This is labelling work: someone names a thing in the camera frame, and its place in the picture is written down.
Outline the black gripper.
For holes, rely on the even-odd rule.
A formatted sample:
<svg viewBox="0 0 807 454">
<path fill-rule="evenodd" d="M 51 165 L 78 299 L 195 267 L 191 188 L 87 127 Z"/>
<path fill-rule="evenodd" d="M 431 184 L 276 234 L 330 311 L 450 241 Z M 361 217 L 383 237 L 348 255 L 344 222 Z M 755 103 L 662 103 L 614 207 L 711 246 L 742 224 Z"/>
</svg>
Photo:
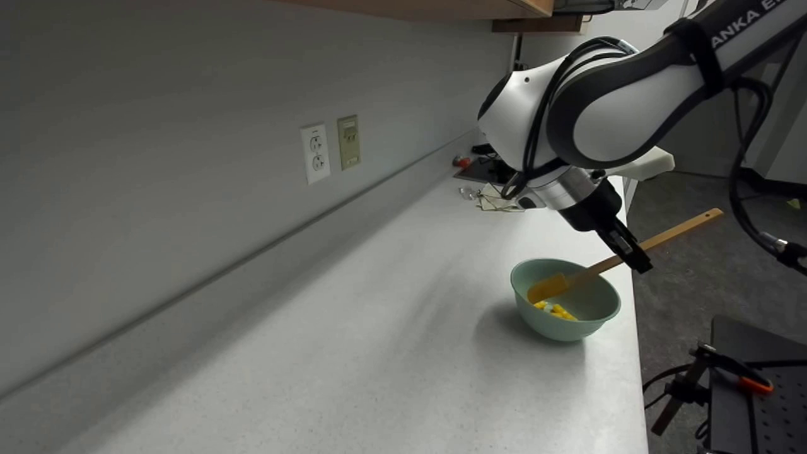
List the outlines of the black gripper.
<svg viewBox="0 0 807 454">
<path fill-rule="evenodd" d="M 562 209 L 564 222 L 577 232 L 602 232 L 605 246 L 636 274 L 653 267 L 649 253 L 634 232 L 619 221 L 621 194 L 602 180 L 582 203 Z"/>
</svg>

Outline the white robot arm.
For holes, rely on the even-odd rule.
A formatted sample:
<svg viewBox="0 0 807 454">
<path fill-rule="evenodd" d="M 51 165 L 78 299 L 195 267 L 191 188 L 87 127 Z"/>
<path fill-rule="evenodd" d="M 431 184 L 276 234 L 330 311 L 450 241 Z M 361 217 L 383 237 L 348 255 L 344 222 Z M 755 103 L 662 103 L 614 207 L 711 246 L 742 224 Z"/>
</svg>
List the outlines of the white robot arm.
<svg viewBox="0 0 807 454">
<path fill-rule="evenodd" d="M 807 0 L 711 0 L 638 52 L 602 36 L 498 82 L 477 115 L 512 169 L 501 194 L 532 192 L 575 231 L 595 232 L 628 267 L 651 257 L 619 221 L 605 171 L 649 154 L 691 108 L 726 89 L 771 93 L 745 74 L 805 34 Z"/>
</svg>

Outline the black perforated robot base table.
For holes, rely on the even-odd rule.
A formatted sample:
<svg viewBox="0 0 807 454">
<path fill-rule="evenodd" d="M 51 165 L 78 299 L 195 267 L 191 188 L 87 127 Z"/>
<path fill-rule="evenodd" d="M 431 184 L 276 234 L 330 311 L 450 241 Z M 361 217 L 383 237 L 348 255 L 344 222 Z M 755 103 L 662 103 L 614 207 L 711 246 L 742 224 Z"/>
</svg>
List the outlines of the black perforated robot base table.
<svg viewBox="0 0 807 454">
<path fill-rule="evenodd" d="M 807 345 L 756 325 L 717 318 L 720 353 L 756 366 L 774 385 L 751 395 L 730 373 L 711 373 L 711 454 L 807 454 Z"/>
</svg>

